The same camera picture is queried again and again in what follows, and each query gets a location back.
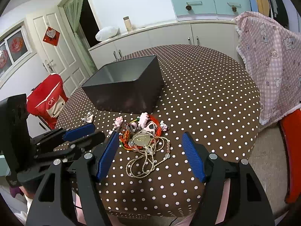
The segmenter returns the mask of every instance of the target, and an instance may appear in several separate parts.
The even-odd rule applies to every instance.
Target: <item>doorway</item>
[[[89,53],[89,49],[99,42],[95,35],[99,26],[95,20],[88,0],[62,0],[58,5],[65,26],[72,38],[79,56],[85,63],[90,75],[97,71],[97,67]]]

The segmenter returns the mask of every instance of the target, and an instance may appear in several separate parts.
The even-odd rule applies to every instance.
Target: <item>white pillow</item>
[[[108,38],[115,36],[118,33],[118,30],[119,30],[118,27],[113,27],[113,26],[104,27],[96,34],[95,38],[98,41],[104,41]]]

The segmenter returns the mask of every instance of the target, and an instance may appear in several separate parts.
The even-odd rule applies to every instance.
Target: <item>jewelry pile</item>
[[[120,128],[122,122],[123,118],[117,117],[113,124],[113,130]],[[144,178],[153,172],[159,164],[170,158],[170,141],[166,137],[161,137],[162,131],[167,131],[167,128],[167,125],[163,121],[159,123],[154,116],[148,115],[146,112],[142,113],[137,119],[125,124],[125,129],[121,131],[121,135],[119,136],[122,148],[141,154],[138,158],[132,159],[127,163],[126,174],[128,176]],[[156,152],[162,150],[165,144],[165,157],[160,162],[157,162],[154,159],[154,155]],[[134,175],[132,171],[133,165],[140,159],[144,159],[142,172]],[[145,166],[148,164],[151,167],[145,170]]]

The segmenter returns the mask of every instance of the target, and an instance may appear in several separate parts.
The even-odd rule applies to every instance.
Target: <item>screw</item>
[[[244,165],[248,165],[249,164],[248,160],[246,160],[246,159],[241,159],[241,163],[244,164]]]
[[[54,161],[53,161],[53,164],[54,165],[58,165],[58,164],[60,164],[61,163],[61,160],[60,159],[55,159]]]
[[[209,158],[210,158],[211,160],[216,160],[216,159],[217,159],[217,155],[214,154],[214,153],[211,153],[211,154],[209,154]]]
[[[91,153],[87,153],[87,154],[84,155],[84,158],[85,159],[90,159],[90,158],[92,158],[92,156],[93,155]]]

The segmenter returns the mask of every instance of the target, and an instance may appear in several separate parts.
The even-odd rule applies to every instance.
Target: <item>yellow garment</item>
[[[257,0],[258,12],[268,17],[270,12],[270,3],[268,0]]]

